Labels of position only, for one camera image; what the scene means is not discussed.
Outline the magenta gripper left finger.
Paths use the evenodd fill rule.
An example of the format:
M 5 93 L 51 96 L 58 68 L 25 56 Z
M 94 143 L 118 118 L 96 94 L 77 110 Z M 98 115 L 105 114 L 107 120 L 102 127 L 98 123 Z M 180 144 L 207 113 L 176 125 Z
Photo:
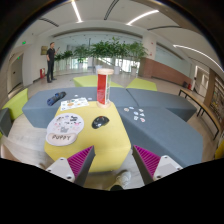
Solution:
M 90 146 L 69 158 L 59 158 L 47 168 L 47 171 L 76 185 L 83 186 L 94 157 L 94 147 Z

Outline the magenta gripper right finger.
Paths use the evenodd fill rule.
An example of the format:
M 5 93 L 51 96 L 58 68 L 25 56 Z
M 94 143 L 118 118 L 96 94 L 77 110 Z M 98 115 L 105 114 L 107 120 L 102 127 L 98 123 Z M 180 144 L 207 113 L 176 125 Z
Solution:
M 168 155 L 158 156 L 140 146 L 133 146 L 132 153 L 145 185 L 182 169 Z

